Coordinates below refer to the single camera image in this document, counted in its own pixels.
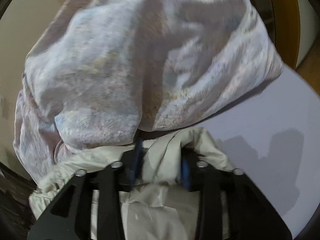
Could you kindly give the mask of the cream puffer jacket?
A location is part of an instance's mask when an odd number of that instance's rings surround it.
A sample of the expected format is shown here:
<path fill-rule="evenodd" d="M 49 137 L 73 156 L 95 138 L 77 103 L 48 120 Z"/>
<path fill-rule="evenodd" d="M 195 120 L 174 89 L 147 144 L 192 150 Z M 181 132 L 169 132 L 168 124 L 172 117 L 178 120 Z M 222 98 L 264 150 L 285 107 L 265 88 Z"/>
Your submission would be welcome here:
<path fill-rule="evenodd" d="M 142 177 L 129 193 L 120 194 L 126 239 L 193 239 L 199 210 L 199 194 L 179 187 L 181 148 L 194 149 L 200 158 L 222 171 L 234 166 L 210 133 L 191 127 L 144 142 Z M 29 204 L 39 218 L 76 170 L 100 171 L 132 146 L 101 146 L 62 159 L 39 182 Z"/>

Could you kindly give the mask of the pale pink floral quilt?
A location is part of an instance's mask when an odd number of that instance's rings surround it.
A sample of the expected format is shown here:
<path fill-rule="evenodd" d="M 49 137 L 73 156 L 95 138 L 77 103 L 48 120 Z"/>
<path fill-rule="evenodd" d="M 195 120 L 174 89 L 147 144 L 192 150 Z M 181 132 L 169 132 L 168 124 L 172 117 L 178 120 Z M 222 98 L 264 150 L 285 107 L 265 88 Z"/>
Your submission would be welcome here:
<path fill-rule="evenodd" d="M 81 150 L 195 124 L 283 65 L 250 0 L 66 0 L 25 59 L 14 150 L 39 182 Z"/>

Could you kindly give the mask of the wooden wall shelf niche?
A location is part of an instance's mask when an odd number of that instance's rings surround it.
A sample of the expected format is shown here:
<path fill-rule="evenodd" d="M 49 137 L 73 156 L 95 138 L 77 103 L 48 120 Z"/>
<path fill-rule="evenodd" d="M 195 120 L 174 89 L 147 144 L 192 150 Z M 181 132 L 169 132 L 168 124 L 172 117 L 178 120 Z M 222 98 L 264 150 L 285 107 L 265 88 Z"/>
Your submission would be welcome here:
<path fill-rule="evenodd" d="M 282 60 L 319 92 L 319 0 L 251 0 Z"/>

